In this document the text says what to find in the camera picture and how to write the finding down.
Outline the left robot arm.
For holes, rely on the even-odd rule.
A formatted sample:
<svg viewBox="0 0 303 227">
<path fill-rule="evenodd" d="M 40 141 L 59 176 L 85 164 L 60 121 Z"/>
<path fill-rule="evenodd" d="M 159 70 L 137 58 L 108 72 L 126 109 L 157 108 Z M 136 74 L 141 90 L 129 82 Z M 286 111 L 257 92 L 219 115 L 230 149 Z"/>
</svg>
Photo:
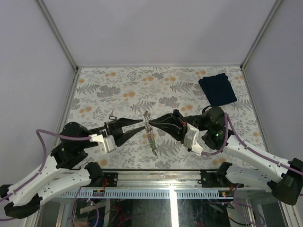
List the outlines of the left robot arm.
<svg viewBox="0 0 303 227">
<path fill-rule="evenodd" d="M 123 131 L 123 127 L 141 123 L 141 120 L 111 117 L 103 127 L 87 129 L 77 122 L 69 122 L 61 133 L 36 130 L 42 144 L 42 164 L 15 184 L 0 187 L 0 200 L 4 206 L 5 221 L 23 219 L 36 213 L 54 197 L 74 188 L 97 187 L 104 182 L 104 173 L 96 162 L 88 162 L 67 177 L 56 179 L 73 170 L 88 157 L 86 149 L 97 147 L 101 154 L 114 151 L 144 127 Z"/>
</svg>

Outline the large metal keyring disc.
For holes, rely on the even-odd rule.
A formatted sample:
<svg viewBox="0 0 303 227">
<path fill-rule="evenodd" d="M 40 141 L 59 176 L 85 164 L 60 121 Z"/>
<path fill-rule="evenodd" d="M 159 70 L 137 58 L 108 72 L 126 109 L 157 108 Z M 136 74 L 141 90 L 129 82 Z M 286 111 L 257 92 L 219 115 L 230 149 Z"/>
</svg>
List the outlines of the large metal keyring disc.
<svg viewBox="0 0 303 227">
<path fill-rule="evenodd" d="M 157 146 L 154 138 L 153 128 L 150 125 L 149 121 L 151 120 L 151 113 L 149 111 L 145 111 L 144 114 L 144 124 L 145 124 L 145 132 L 147 135 L 147 139 L 151 148 L 152 153 L 157 157 Z"/>
</svg>

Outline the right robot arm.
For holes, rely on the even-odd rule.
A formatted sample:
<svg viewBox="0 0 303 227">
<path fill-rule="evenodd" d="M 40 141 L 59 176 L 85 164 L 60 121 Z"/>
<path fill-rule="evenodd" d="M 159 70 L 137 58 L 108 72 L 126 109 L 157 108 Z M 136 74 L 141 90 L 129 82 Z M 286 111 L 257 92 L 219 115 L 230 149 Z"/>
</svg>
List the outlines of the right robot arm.
<svg viewBox="0 0 303 227">
<path fill-rule="evenodd" d="M 251 169 L 224 162 L 217 169 L 216 182 L 256 187 L 271 193 L 279 201 L 295 205 L 303 189 L 303 162 L 287 160 L 261 150 L 242 139 L 221 107 L 209 105 L 201 115 L 184 117 L 179 110 L 149 121 L 198 156 L 224 153 L 236 157 Z"/>
</svg>

